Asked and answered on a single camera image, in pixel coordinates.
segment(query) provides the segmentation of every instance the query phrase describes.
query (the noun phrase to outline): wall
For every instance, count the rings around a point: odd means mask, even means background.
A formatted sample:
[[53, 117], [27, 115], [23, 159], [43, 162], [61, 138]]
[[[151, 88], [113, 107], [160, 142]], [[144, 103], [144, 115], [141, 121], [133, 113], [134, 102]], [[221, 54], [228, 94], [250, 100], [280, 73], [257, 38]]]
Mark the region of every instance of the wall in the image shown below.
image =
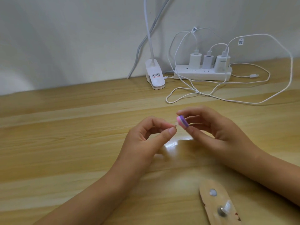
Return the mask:
[[[150, 25], [163, 2], [148, 0]], [[223, 38], [197, 32], [202, 53], [236, 36], [269, 33], [299, 56], [299, 7], [299, 0], [171, 0], [152, 36], [156, 59], [170, 70], [172, 38], [193, 26]], [[125, 78], [145, 35], [143, 0], [0, 0], [0, 94]], [[184, 42], [179, 64], [188, 62], [194, 43], [193, 37]], [[230, 48], [232, 61], [286, 56], [263, 37]], [[148, 58], [146, 44], [133, 76], [146, 74]]]

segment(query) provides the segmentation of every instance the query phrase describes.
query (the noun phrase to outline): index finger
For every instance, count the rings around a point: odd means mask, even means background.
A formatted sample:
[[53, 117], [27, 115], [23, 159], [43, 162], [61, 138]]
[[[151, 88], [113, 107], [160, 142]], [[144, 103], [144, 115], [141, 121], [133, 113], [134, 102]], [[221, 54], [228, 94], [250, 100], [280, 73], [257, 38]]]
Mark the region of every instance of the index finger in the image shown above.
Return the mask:
[[151, 128], [156, 127], [162, 130], [175, 127], [175, 125], [165, 121], [162, 118], [149, 116], [143, 119], [139, 124], [136, 125], [136, 129], [143, 135], [147, 133]]
[[176, 114], [183, 115], [185, 118], [199, 115], [210, 123], [215, 123], [220, 117], [222, 117], [222, 115], [217, 111], [207, 106], [188, 107], [186, 109], [179, 110]]

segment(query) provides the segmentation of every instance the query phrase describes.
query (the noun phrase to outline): wooden table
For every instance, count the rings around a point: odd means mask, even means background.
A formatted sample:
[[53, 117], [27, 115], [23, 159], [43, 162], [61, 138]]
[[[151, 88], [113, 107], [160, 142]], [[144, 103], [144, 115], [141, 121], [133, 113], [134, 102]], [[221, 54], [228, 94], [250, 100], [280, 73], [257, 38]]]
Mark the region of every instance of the wooden table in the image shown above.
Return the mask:
[[[288, 59], [259, 64], [272, 73], [268, 84], [227, 85], [216, 95], [259, 102], [287, 85]], [[233, 70], [236, 75], [267, 77], [253, 66]], [[128, 130], [141, 119], [155, 115], [174, 123], [175, 112], [186, 106], [205, 104], [218, 110], [259, 147], [300, 165], [299, 59], [294, 72], [288, 91], [261, 106], [200, 95], [167, 104], [165, 97], [182, 82], [168, 79], [164, 89], [153, 90], [145, 77], [0, 97], [0, 224], [32, 224], [100, 178]], [[214, 86], [196, 85], [206, 92]], [[183, 94], [178, 91], [170, 99]], [[181, 128], [105, 224], [208, 224], [198, 193], [204, 178], [227, 189], [242, 224], [300, 224], [298, 207], [221, 165]]]

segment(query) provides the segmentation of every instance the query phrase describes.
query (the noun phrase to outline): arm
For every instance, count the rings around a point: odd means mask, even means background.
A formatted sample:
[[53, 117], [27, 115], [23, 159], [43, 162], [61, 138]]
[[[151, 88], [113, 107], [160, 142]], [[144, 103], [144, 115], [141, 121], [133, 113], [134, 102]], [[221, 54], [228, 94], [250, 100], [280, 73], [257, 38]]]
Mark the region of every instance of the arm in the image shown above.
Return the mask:
[[190, 124], [186, 131], [222, 163], [300, 206], [299, 166], [261, 150], [233, 121], [213, 109], [192, 107], [177, 115], [186, 118]]
[[[177, 132], [163, 119], [147, 117], [127, 134], [111, 169], [98, 181], [35, 225], [101, 224], [137, 184], [156, 152]], [[151, 134], [160, 133], [152, 139]]]

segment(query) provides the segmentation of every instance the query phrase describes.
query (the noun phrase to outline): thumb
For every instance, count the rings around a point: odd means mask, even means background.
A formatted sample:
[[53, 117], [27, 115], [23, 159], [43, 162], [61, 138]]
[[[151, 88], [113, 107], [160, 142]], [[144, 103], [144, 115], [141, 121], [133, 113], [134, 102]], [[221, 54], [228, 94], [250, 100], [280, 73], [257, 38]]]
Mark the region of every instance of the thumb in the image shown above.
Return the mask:
[[176, 132], [177, 129], [172, 127], [162, 131], [156, 137], [147, 140], [149, 141], [150, 147], [155, 151], [154, 153], [156, 153], [165, 143], [167, 143]]
[[201, 143], [204, 147], [209, 149], [213, 148], [215, 142], [214, 138], [206, 135], [204, 132], [193, 126], [189, 126], [185, 130], [188, 132], [188, 134], [190, 134], [193, 137], [194, 140]]

